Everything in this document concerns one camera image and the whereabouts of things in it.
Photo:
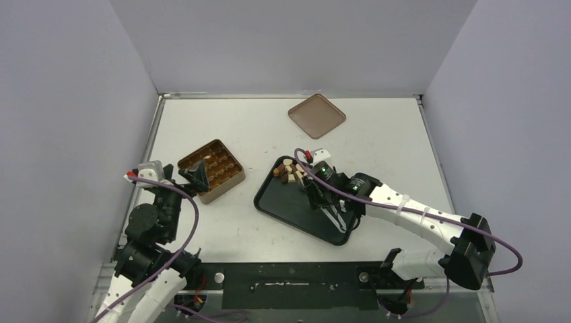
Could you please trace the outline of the metal tongs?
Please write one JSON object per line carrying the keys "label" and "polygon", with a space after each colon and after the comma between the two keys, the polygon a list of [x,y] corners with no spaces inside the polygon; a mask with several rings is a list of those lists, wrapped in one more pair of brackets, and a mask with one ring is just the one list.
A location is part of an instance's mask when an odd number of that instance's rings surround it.
{"label": "metal tongs", "polygon": [[347,224],[335,206],[322,207],[321,211],[340,233],[347,232]]}

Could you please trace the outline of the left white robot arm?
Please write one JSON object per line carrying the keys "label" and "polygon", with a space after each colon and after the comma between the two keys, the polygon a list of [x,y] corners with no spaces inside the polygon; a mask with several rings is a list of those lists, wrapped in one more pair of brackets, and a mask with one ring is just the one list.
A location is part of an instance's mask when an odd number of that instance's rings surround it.
{"label": "left white robot arm", "polygon": [[[185,250],[195,235],[199,209],[194,196],[209,190],[203,160],[173,179],[173,165],[158,160],[139,164],[124,178],[136,188],[154,195],[153,203],[134,207],[124,234],[127,243],[115,255],[114,275],[94,322],[154,322],[183,289],[202,288],[206,278],[198,253]],[[175,252],[165,245],[176,239],[183,200],[194,209],[194,222],[182,246]]]}

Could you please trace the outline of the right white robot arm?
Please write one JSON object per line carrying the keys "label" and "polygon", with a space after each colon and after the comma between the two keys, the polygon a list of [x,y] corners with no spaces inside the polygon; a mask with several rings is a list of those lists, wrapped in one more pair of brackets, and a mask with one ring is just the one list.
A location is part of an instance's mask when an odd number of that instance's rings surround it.
{"label": "right white robot arm", "polygon": [[325,161],[312,164],[309,170],[304,183],[314,207],[335,207],[381,219],[433,245],[424,252],[392,249],[381,269],[386,286],[397,288],[412,279],[446,277],[466,289],[481,288],[496,251],[485,217],[439,211],[367,174],[349,178]]}

